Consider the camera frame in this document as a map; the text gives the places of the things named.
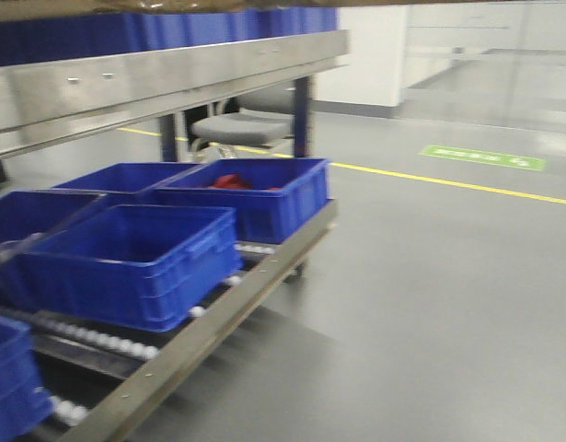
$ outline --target crate handle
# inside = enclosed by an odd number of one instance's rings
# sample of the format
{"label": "crate handle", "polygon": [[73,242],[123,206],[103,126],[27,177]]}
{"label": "crate handle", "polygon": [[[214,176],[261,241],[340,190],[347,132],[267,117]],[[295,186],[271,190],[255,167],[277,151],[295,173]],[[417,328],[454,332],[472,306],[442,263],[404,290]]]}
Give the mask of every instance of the crate handle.
{"label": "crate handle", "polygon": [[42,233],[32,233],[28,237],[19,240],[5,241],[0,243],[0,265],[15,258],[20,252],[38,240]]}
{"label": "crate handle", "polygon": [[210,248],[215,247],[218,244],[219,244],[219,238],[215,233],[212,233],[210,235],[206,235],[195,245],[188,247],[187,253],[192,260],[196,260],[206,251],[208,251]]}

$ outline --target gray epoxy floor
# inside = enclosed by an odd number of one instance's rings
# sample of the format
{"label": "gray epoxy floor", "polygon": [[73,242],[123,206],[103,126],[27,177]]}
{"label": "gray epoxy floor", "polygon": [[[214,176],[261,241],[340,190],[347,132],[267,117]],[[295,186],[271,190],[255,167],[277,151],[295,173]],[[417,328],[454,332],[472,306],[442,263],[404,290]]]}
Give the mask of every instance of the gray epoxy floor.
{"label": "gray epoxy floor", "polygon": [[[315,140],[339,162],[566,198],[566,135],[319,114]],[[55,147],[58,169],[52,150],[7,166],[47,185],[71,173],[62,157],[153,160],[156,142],[113,132]],[[427,144],[549,164],[419,156]],[[306,279],[273,293],[130,440],[565,442],[566,205],[337,167],[330,183],[341,216]]]}

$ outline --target white wall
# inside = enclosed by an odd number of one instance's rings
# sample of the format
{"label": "white wall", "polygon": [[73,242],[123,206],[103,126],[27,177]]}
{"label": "white wall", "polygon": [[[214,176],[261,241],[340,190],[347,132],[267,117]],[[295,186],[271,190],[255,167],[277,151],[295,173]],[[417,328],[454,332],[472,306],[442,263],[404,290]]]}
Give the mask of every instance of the white wall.
{"label": "white wall", "polygon": [[316,99],[397,106],[405,48],[407,6],[344,7],[340,28],[350,31],[346,67],[318,76]]}

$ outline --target metal bar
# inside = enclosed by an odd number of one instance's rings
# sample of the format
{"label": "metal bar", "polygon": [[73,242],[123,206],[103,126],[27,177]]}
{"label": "metal bar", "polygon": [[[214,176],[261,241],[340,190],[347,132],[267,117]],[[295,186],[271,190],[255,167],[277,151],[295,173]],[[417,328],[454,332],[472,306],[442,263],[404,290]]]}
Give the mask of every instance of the metal bar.
{"label": "metal bar", "polygon": [[295,157],[310,157],[309,130],[311,79],[308,76],[295,80],[295,117],[293,119],[293,155]]}
{"label": "metal bar", "polygon": [[139,425],[289,274],[329,231],[329,202],[269,258],[185,327],[160,354],[123,382],[60,442],[121,441]]}
{"label": "metal bar", "polygon": [[211,101],[236,97],[261,87],[310,76],[334,67],[334,59],[320,60],[14,128],[10,132],[0,133],[0,159],[195,108]]}
{"label": "metal bar", "polygon": [[159,118],[160,144],[162,148],[162,161],[177,162],[179,160],[179,147],[176,139],[175,114],[164,115]]}
{"label": "metal bar", "polygon": [[0,67],[0,132],[327,60],[347,52],[346,35],[318,32]]}
{"label": "metal bar", "polygon": [[142,365],[135,359],[58,336],[33,334],[33,345],[35,352],[40,355],[120,381],[127,379]]}

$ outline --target blue object on shelf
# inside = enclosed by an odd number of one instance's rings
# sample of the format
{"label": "blue object on shelf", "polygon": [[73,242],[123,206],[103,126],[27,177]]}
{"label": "blue object on shelf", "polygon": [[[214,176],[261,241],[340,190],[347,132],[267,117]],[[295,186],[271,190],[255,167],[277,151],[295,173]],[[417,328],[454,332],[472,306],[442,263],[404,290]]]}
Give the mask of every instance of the blue object on shelf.
{"label": "blue object on shelf", "polygon": [[265,37],[260,24],[260,17],[260,11],[257,9],[229,13],[231,41],[256,40]]}
{"label": "blue object on shelf", "polygon": [[324,7],[324,29],[323,30],[336,30],[338,28],[338,8]]}
{"label": "blue object on shelf", "polygon": [[11,192],[0,198],[0,303],[34,310],[38,305],[18,268],[18,254],[33,243],[101,210],[100,193]]}
{"label": "blue object on shelf", "polygon": [[228,208],[118,205],[36,244],[24,269],[43,308],[166,331],[241,267],[234,220]]}
{"label": "blue object on shelf", "polygon": [[56,185],[55,189],[105,192],[109,205],[134,204],[165,180],[199,167],[198,163],[117,163]]}
{"label": "blue object on shelf", "polygon": [[301,31],[304,34],[311,32],[322,32],[326,30],[325,16],[323,7],[302,7],[300,11],[301,16]]}
{"label": "blue object on shelf", "polygon": [[80,18],[45,18],[18,23],[26,63],[93,55],[86,22]]}
{"label": "blue object on shelf", "polygon": [[0,66],[26,62],[18,23],[0,23]]}
{"label": "blue object on shelf", "polygon": [[0,317],[0,442],[27,433],[52,413],[31,347],[27,324]]}
{"label": "blue object on shelf", "polygon": [[232,41],[227,13],[183,14],[189,46]]}
{"label": "blue object on shelf", "polygon": [[163,14],[157,16],[157,19],[162,49],[180,48],[189,45],[182,14]]}
{"label": "blue object on shelf", "polygon": [[301,7],[292,6],[284,9],[267,11],[270,21],[270,37],[284,37],[303,33]]}
{"label": "blue object on shelf", "polygon": [[[239,239],[280,243],[328,201],[328,163],[321,158],[219,160],[152,195],[158,204],[234,207]],[[254,190],[208,188],[217,178],[234,173]]]}
{"label": "blue object on shelf", "polygon": [[96,56],[148,51],[159,44],[157,29],[149,24],[144,26],[141,14],[101,14],[82,19]]}

